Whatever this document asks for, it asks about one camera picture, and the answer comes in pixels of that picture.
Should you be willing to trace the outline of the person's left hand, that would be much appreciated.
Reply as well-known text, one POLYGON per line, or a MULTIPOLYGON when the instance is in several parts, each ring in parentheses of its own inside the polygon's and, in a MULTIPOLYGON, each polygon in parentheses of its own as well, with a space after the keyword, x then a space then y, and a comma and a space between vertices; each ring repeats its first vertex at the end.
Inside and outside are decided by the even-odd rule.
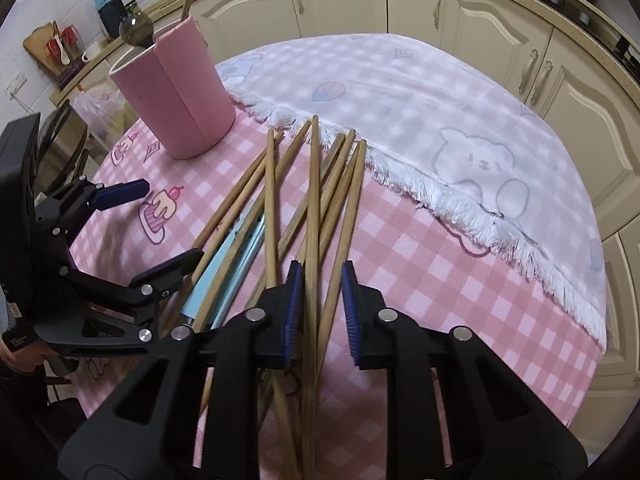
POLYGON ((52 356, 58 356, 58 352, 40 340, 15 351, 10 350, 4 342, 1 343, 1 361, 17 372, 31 373, 52 356))

